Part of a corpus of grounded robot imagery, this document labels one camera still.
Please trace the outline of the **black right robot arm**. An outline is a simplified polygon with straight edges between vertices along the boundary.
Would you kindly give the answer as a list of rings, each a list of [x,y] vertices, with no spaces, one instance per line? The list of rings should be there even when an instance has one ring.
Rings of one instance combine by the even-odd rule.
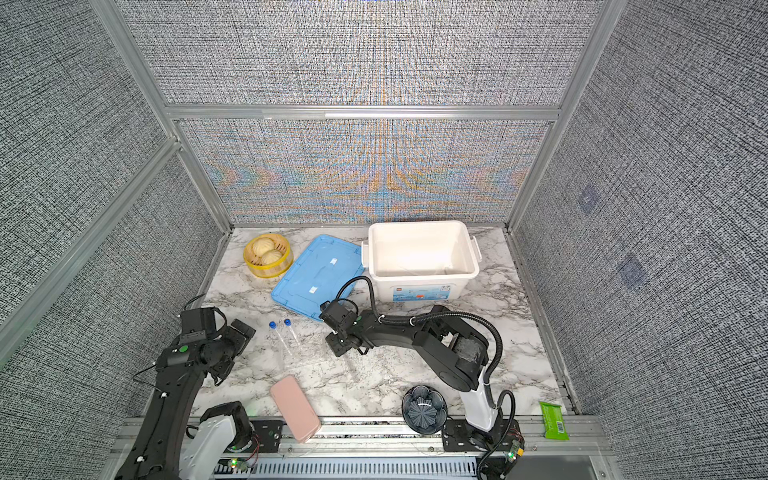
[[[444,384],[459,393],[471,427],[489,433],[495,426],[498,407],[490,377],[503,356],[503,341],[491,322],[444,306],[411,317],[374,309],[358,311],[347,299],[323,303],[320,319],[332,330],[326,343],[335,356],[350,351],[365,355],[383,347],[413,350]]]

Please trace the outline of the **clear plastic test tube rack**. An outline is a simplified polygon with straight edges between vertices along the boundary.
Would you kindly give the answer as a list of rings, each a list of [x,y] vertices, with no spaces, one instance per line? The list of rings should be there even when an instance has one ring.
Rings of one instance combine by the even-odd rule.
[[[275,328],[268,327],[267,333],[288,363],[310,365],[318,362],[316,342],[311,331],[296,325],[279,324]]]

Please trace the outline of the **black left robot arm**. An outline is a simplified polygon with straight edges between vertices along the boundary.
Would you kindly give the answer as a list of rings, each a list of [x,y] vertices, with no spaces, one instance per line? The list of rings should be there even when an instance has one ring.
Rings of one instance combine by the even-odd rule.
[[[225,380],[255,333],[238,319],[218,328],[214,308],[181,314],[181,333],[154,364],[152,399],[117,479],[207,479],[225,450],[249,445],[251,422],[242,403],[234,401],[208,409],[182,449],[205,378]]]

